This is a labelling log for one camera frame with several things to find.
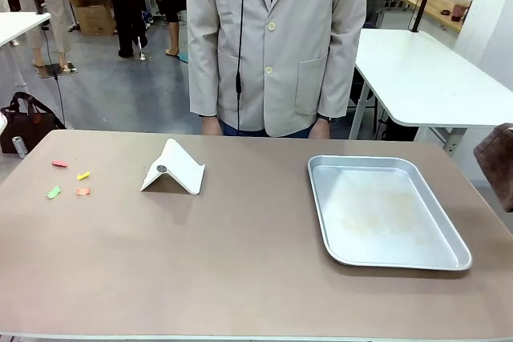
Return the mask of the person's left hand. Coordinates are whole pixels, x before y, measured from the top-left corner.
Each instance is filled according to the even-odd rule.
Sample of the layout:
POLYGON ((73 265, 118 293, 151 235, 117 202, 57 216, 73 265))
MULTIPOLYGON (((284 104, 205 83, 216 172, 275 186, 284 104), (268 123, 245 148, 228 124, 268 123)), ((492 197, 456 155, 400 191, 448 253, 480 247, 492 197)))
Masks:
POLYGON ((309 132, 310 139, 330 139, 330 122, 318 119, 309 132))

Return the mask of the person's right hand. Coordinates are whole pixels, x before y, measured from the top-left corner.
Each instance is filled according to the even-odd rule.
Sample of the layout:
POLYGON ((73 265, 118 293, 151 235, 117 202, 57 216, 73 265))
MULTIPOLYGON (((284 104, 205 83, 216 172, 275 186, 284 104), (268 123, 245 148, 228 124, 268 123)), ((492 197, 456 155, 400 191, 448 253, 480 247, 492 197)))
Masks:
POLYGON ((202 134, 203 135, 222 135, 222 129, 216 116, 202 116, 202 134))

